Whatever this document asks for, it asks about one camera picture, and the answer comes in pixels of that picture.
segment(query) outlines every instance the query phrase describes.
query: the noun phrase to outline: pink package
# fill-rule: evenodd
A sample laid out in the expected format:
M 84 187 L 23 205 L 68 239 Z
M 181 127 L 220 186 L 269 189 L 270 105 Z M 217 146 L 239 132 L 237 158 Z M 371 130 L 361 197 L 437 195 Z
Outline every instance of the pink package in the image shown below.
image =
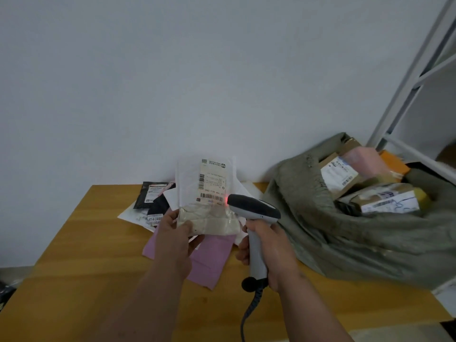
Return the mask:
M 390 173 L 388 166 L 374 148 L 358 146 L 341 157 L 366 179 Z
M 150 259 L 155 257 L 158 228 L 143 249 L 143 256 Z M 187 280 L 214 290 L 233 247 L 234 239 L 236 235 L 206 235 L 198 249 L 195 249 L 190 256 L 192 269 Z

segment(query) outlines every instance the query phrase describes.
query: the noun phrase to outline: wooden table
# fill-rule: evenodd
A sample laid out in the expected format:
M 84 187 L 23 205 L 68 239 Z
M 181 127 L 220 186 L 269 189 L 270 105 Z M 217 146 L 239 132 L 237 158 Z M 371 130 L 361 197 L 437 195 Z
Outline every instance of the wooden table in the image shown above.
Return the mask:
M 140 185 L 92 186 L 0 313 L 3 341 L 84 341 L 136 286 L 151 260 L 141 256 L 151 232 L 117 218 Z M 248 267 L 234 258 L 214 291 L 185 281 L 175 341 L 238 341 L 252 294 Z M 391 282 L 329 280 L 302 265 L 347 330 L 439 322 L 450 315 L 425 290 Z M 245 326 L 249 341 L 286 338 L 279 297 L 265 290 Z

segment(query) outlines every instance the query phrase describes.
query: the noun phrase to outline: green sack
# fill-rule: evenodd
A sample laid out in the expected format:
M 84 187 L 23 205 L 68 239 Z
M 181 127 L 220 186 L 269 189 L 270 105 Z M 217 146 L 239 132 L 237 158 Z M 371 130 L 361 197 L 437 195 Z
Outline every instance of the green sack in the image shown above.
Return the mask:
M 334 205 L 318 163 L 349 136 L 340 133 L 280 162 L 263 200 L 279 208 L 297 258 L 334 279 L 386 278 L 433 289 L 456 275 L 456 187 L 412 169 L 407 182 L 433 201 L 424 212 L 353 217 Z

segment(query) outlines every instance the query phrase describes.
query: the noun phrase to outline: orange package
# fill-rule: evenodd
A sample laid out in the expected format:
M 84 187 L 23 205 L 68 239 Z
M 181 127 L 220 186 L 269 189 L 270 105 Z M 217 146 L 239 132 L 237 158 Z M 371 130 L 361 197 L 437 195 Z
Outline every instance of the orange package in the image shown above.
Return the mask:
M 395 173 L 405 175 L 410 171 L 410 168 L 406 166 L 398 156 L 393 155 L 387 150 L 380 151 L 380 157 L 386 163 L 388 168 Z

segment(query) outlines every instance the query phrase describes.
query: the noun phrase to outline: barcode scanner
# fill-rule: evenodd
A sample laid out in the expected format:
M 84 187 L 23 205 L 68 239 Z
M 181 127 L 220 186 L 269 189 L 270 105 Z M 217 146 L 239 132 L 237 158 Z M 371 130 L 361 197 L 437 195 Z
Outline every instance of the barcode scanner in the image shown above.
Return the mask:
M 227 201 L 231 211 L 237 213 L 238 216 L 248 220 L 261 219 L 269 226 L 276 223 L 280 219 L 280 211 L 268 204 L 252 197 L 247 197 L 240 194 L 230 194 Z M 246 310 L 241 322 L 241 338 L 244 339 L 244 322 L 252 314 L 256 306 L 258 306 L 263 294 L 263 289 L 268 286 L 268 268 L 263 259 L 261 252 L 261 241 L 256 232 L 247 230 L 249 249 L 250 249 L 250 276 L 242 281 L 242 289 L 247 292 L 255 292 L 254 299 Z

